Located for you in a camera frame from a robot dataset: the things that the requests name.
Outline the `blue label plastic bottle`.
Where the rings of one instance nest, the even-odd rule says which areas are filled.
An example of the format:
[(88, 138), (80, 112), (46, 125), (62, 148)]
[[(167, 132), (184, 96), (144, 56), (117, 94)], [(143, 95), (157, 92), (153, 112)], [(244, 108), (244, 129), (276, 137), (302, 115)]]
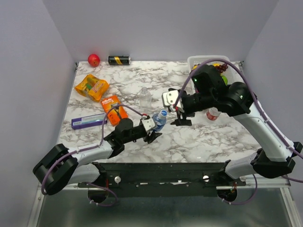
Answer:
[(152, 116), (152, 118), (156, 123), (156, 128), (153, 131), (155, 131), (155, 132), (161, 131), (166, 124), (167, 117), (161, 116), (160, 112), (158, 112), (158, 113), (155, 113)]

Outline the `blue white bottle cap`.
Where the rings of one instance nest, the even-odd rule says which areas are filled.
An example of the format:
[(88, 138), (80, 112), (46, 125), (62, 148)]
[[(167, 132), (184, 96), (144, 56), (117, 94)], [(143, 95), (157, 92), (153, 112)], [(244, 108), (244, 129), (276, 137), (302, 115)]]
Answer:
[(161, 114), (161, 116), (166, 117), (167, 116), (167, 111), (166, 110), (161, 110), (160, 114)]

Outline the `red label plastic bottle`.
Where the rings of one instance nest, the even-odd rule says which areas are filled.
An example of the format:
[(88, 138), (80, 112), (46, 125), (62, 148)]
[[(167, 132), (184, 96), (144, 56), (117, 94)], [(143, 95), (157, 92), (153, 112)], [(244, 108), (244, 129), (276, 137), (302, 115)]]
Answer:
[(220, 114), (221, 112), (215, 107), (209, 108), (206, 112), (207, 118), (211, 121), (215, 121), (220, 116)]

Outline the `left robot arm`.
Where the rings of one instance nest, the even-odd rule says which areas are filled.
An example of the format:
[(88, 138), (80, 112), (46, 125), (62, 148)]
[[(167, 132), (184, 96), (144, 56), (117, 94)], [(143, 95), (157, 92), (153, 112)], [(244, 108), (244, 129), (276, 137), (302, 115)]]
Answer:
[(125, 144), (143, 139), (150, 144), (161, 134), (155, 132), (156, 123), (150, 117), (141, 119), (134, 126), (129, 118), (122, 119), (115, 129), (100, 143), (67, 148), (63, 144), (55, 145), (33, 169), (33, 174), (41, 183), (43, 195), (54, 195), (72, 183), (90, 182), (99, 187), (105, 181), (105, 175), (91, 171), (87, 176), (79, 174), (77, 169), (101, 159), (118, 156), (125, 149)]

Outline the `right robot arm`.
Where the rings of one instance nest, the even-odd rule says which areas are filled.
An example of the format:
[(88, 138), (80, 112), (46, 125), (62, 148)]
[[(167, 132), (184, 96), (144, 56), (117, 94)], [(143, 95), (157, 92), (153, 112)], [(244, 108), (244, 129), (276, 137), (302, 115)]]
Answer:
[(226, 85), (217, 68), (208, 63), (198, 65), (188, 80), (193, 81), (197, 93), (188, 95), (183, 89), (170, 88), (162, 95), (164, 106), (177, 113), (176, 126), (191, 125), (187, 116), (214, 107), (241, 123), (261, 146), (250, 156), (226, 161), (218, 173), (221, 184), (229, 185), (250, 174), (273, 179), (293, 171), (293, 158), (301, 156), (302, 144), (292, 142), (277, 129), (248, 84)]

